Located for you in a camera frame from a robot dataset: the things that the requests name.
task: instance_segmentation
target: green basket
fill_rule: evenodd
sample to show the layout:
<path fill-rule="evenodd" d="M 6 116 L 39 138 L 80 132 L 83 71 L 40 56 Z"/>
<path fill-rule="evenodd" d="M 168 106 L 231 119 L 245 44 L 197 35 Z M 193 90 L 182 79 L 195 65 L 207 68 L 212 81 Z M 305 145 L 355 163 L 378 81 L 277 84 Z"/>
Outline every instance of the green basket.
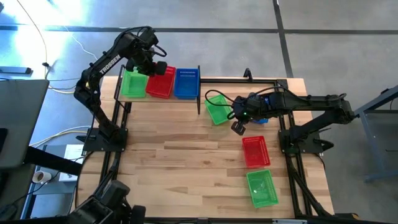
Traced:
<path fill-rule="evenodd" d="M 246 177 L 254 208 L 278 204 L 278 196 L 269 170 L 249 172 Z"/>
<path fill-rule="evenodd" d="M 214 96 L 209 100 L 214 104 L 227 104 L 225 98 L 222 95 Z M 215 106 L 210 104 L 207 100 L 205 100 L 205 105 L 215 125 L 219 125 L 228 120 L 226 116 L 231 112 L 231 108 L 229 106 Z"/>
<path fill-rule="evenodd" d="M 137 71 L 125 71 L 122 80 L 122 95 L 130 98 L 143 98 L 146 96 L 145 87 L 147 86 L 148 76 L 142 75 Z"/>

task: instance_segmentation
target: plastic basket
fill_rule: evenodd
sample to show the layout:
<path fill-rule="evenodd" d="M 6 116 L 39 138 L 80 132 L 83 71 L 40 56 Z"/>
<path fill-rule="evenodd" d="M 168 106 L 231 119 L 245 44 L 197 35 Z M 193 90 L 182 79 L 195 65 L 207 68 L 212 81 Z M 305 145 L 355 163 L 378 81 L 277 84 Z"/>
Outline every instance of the plastic basket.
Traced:
<path fill-rule="evenodd" d="M 263 136 L 242 138 L 244 159 L 248 168 L 271 165 L 266 141 Z"/>
<path fill-rule="evenodd" d="M 146 92 L 154 97 L 169 99 L 172 92 L 175 76 L 175 67 L 167 66 L 164 75 L 155 75 L 149 78 Z"/>
<path fill-rule="evenodd" d="M 261 208 L 279 203 L 269 170 L 260 170 L 246 174 L 254 208 Z"/>
<path fill-rule="evenodd" d="M 260 119 L 260 120 L 252 120 L 252 122 L 256 123 L 256 124 L 266 124 L 266 123 L 268 123 L 268 119 L 264 118 L 264 119 Z"/>
<path fill-rule="evenodd" d="M 148 76 L 142 75 L 137 71 L 125 71 L 122 80 L 122 95 L 130 98 L 145 97 L 145 87 L 148 82 Z"/>
<path fill-rule="evenodd" d="M 175 72 L 174 95 L 182 100 L 194 100 L 199 94 L 199 69 L 178 68 Z"/>
<path fill-rule="evenodd" d="M 209 99 L 212 103 L 226 105 L 226 100 L 222 95 L 217 95 Z M 228 120 L 227 115 L 231 112 L 229 106 L 215 106 L 205 100 L 205 105 L 215 125 L 219 125 Z"/>

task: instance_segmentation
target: wooden table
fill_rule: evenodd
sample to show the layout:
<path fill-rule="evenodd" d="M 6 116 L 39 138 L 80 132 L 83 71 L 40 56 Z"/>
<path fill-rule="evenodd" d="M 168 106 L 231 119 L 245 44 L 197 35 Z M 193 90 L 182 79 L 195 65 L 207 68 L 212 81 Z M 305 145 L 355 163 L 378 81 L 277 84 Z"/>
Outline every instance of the wooden table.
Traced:
<path fill-rule="evenodd" d="M 295 94 L 307 94 L 303 79 L 287 80 Z M 102 108 L 109 118 L 116 82 L 117 77 L 104 77 L 101 87 Z M 127 122 L 129 138 L 118 174 L 118 180 L 131 188 L 129 203 L 146 206 L 147 217 L 293 218 L 285 157 L 277 139 L 279 120 L 248 124 L 243 136 L 265 137 L 271 157 L 271 166 L 265 169 L 271 170 L 279 198 L 278 205 L 255 209 L 246 173 L 258 169 L 245 168 L 242 136 L 230 129 L 232 121 L 215 126 L 203 103 L 205 92 L 212 88 L 233 99 L 266 87 L 269 85 L 203 83 L 200 115 L 193 101 L 132 99 Z M 312 119 L 309 111 L 298 111 L 294 116 L 299 125 Z M 103 156 L 103 152 L 94 153 L 84 166 L 78 192 L 80 203 L 98 185 Z M 333 213 L 321 161 L 312 154 L 304 154 L 303 164 L 310 190 Z M 300 190 L 298 197 L 304 212 Z"/>

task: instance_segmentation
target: red plastic bin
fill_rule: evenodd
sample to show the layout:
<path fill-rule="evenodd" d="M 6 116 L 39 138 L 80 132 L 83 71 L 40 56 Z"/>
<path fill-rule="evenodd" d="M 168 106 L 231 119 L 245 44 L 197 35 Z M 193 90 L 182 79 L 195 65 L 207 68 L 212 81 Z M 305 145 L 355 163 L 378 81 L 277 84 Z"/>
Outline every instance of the red plastic bin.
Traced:
<path fill-rule="evenodd" d="M 248 168 L 271 165 L 263 136 L 242 138 L 244 159 Z"/>
<path fill-rule="evenodd" d="M 145 91 L 154 97 L 169 99 L 174 83 L 175 67 L 167 66 L 164 75 L 149 77 Z"/>

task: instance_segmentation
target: blue basket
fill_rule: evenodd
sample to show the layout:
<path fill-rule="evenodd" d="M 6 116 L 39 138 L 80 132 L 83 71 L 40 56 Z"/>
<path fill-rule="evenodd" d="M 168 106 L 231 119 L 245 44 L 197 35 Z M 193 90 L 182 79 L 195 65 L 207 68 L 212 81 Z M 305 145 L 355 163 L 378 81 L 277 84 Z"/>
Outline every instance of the blue basket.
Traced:
<path fill-rule="evenodd" d="M 256 123 L 256 124 L 265 124 L 265 123 L 268 123 L 268 119 L 264 118 L 264 119 L 260 119 L 260 120 L 252 120 L 252 122 Z"/>
<path fill-rule="evenodd" d="M 199 69 L 178 68 L 175 72 L 174 95 L 181 100 L 194 100 L 199 94 Z"/>

